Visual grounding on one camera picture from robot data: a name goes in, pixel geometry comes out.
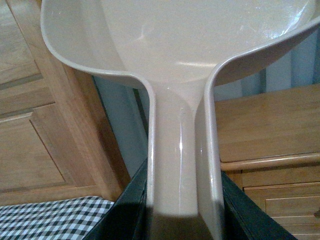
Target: wooden cabinet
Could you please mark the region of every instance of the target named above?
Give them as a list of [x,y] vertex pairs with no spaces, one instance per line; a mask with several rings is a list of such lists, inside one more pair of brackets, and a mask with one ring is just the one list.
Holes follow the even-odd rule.
[[244,192],[298,239],[320,238],[320,182],[245,187]]
[[92,77],[46,48],[39,0],[0,0],[0,205],[116,200],[130,177]]
[[320,84],[216,103],[222,170],[299,240],[320,239]]

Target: beige plastic scoop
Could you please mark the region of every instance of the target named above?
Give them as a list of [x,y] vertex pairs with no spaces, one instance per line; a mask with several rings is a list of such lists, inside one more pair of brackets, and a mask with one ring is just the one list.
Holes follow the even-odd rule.
[[150,239],[223,239],[213,87],[283,56],[319,12],[315,0],[42,0],[54,56],[148,91]]

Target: wooden drawer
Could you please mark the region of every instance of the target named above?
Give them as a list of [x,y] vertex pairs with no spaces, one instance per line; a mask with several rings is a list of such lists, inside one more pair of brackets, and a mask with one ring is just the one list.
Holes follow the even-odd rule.
[[245,187],[245,193],[298,239],[319,239],[320,182]]
[[320,182],[320,163],[242,171],[243,187]]

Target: black and white checkered fabric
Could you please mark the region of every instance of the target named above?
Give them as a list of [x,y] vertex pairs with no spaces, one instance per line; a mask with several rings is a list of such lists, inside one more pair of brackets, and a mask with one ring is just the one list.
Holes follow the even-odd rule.
[[81,240],[113,204],[86,196],[0,206],[0,240]]

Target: light wood grain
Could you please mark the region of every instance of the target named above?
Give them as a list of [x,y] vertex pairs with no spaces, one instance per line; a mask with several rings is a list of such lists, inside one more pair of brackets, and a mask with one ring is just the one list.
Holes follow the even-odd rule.
[[277,223],[291,225],[291,224],[320,224],[320,219],[313,215],[299,215],[299,216],[273,216]]
[[0,71],[0,84],[9,83],[18,79],[39,75],[40,71],[35,63],[31,61],[25,64],[16,65]]
[[271,217],[313,216],[316,220],[314,213],[320,208],[320,196],[266,199],[265,208]]
[[221,162],[317,153],[319,116],[320,84],[217,102]]
[[292,224],[282,225],[289,233],[320,235],[320,224]]
[[241,171],[226,171],[227,176],[242,190],[242,172]]
[[95,185],[56,104],[34,109],[31,122],[68,183],[77,187]]
[[[7,0],[7,3],[101,195],[109,200],[117,199],[129,182],[128,172],[119,173],[114,168],[101,144],[100,132],[91,113],[93,109],[75,73],[46,48],[40,31],[40,2]],[[117,161],[124,165],[121,158]]]
[[266,211],[267,199],[320,196],[320,182],[245,187],[244,192]]
[[108,156],[108,162],[112,170],[120,178],[122,185],[125,186],[130,181],[130,176],[123,161],[116,137],[101,104],[97,89],[93,83],[93,78],[91,75],[79,70],[73,69],[73,72],[90,109],[91,117],[94,121],[94,131],[98,135],[99,144],[103,147],[105,155]]
[[0,121],[0,193],[65,182],[30,117],[28,113]]
[[0,0],[0,83],[6,81],[8,74],[3,71],[28,77],[38,74],[39,70],[22,35],[14,16],[5,0]]
[[320,240],[320,234],[294,234],[298,240]]
[[0,115],[54,103],[44,79],[0,90]]
[[244,187],[320,182],[320,164],[242,171]]
[[319,162],[319,160],[320,152],[309,152],[302,154],[289,154],[284,156],[264,157],[252,160],[221,162],[220,164],[221,169],[223,171],[233,171],[301,164],[313,164]]
[[0,193],[0,206],[24,203],[42,203],[46,201],[58,201],[83,196],[101,197],[101,193],[97,186],[58,186],[19,192]]

